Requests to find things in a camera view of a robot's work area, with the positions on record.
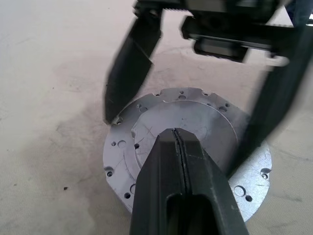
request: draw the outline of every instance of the concrete floor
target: concrete floor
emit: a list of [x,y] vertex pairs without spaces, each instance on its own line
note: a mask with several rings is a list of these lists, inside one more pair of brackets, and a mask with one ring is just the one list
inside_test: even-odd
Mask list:
[[[134,17],[132,4],[0,0],[1,235],[128,234],[131,215],[102,169],[109,129],[102,122],[102,88]],[[184,14],[166,12],[141,94],[200,87],[249,111],[264,54],[253,51],[247,64],[197,56],[179,33]],[[290,22],[282,13],[276,23]],[[247,223],[251,234],[313,229],[312,88],[306,83],[293,114],[269,140],[271,187]]]

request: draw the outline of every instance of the aluminum flange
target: aluminum flange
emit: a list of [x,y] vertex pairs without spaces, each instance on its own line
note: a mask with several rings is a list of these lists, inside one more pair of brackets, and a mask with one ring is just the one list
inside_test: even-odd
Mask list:
[[[221,171],[229,163],[249,116],[215,93],[168,88],[129,104],[107,135],[103,162],[107,181],[132,212],[137,176],[156,137],[167,128],[194,133]],[[244,221],[263,202],[269,188],[271,156],[266,142],[229,179]]]

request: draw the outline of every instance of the circular metal plate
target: circular metal plate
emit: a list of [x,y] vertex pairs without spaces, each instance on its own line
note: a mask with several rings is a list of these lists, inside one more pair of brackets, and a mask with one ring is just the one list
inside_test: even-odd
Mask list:
[[[169,88],[128,105],[106,138],[107,181],[131,212],[135,182],[156,137],[167,128],[194,133],[223,171],[240,141],[248,116],[216,94],[196,88]],[[263,202],[269,188],[271,157],[264,142],[229,180],[244,221]]]

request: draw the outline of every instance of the gray floor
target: gray floor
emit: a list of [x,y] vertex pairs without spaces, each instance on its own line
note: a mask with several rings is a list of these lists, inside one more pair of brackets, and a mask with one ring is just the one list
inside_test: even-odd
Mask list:
[[[102,169],[108,127],[102,88],[133,19],[133,1],[0,0],[0,234],[126,235],[130,214]],[[285,12],[276,23],[289,24]],[[200,87],[249,111],[268,60],[196,56],[181,38],[184,13],[166,12],[155,67],[141,94]],[[310,234],[313,84],[271,136],[268,197],[254,235]]]

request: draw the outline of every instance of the metal disc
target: metal disc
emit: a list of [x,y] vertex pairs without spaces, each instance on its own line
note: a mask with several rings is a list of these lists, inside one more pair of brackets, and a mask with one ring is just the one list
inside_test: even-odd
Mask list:
[[[194,133],[223,171],[247,120],[238,107],[201,89],[169,88],[141,97],[122,111],[106,138],[107,181],[131,212],[136,178],[159,133],[175,127]],[[270,152],[264,142],[229,180],[244,221],[263,202],[270,171]]]

